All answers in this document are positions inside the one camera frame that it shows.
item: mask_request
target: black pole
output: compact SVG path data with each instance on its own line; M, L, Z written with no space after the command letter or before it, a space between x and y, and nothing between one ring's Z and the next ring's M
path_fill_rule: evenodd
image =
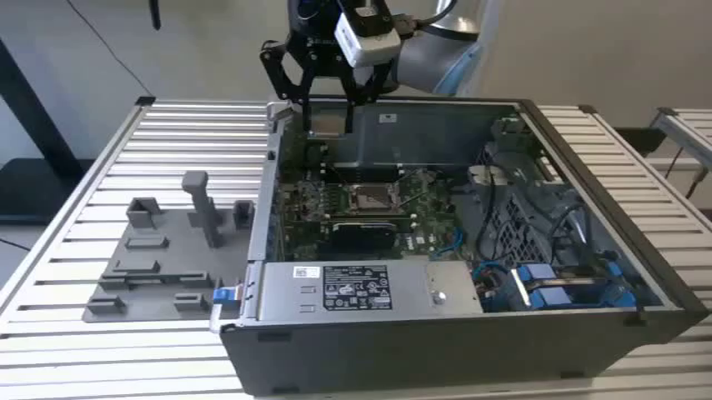
M157 5L157 0L148 0L148 9L150 11L150 22L153 24L153 29L160 29L160 7Z
M24 78L2 39L0 39L0 95L54 174L61 178L78 179L82 175L81 165Z

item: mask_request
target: aluminum extrusion table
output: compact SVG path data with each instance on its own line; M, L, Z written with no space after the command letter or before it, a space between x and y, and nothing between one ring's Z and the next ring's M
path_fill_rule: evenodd
M599 115L541 107L613 198L712 308L712 226ZM209 173L217 207L256 198L269 107L138 105L0 292L0 398L247 399L207 321L84 323L133 197L189 207L185 170ZM712 398L712 317L635 349L594 379L359 392L331 398Z

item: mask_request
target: motherboard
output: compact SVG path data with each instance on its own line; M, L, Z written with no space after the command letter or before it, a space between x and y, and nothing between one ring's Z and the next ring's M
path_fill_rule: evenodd
M447 174L400 169L390 182L348 182L307 172L279 187L285 261L468 257Z

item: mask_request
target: robotic arm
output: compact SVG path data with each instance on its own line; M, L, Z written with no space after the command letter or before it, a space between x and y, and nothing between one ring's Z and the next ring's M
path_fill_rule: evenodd
M276 96L301 107L304 132L311 130L315 78L337 78L341 83L347 133L353 107L374 103L400 83L430 93L455 94L475 65L478 36L468 19L474 16L456 14L472 14L479 2L462 3L456 7L456 0L439 2L436 15L418 20L391 14L384 0L288 1L289 34L284 42L265 41L259 57ZM283 68L287 53L303 70L297 82Z

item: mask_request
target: blue cable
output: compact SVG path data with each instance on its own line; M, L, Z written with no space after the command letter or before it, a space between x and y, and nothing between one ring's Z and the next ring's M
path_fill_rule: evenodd
M458 247L462 246L462 230L456 227L455 228L455 242L451 246L447 246L444 248L440 248L432 253L431 257L439 257L444 252L448 252L450 250L455 250Z

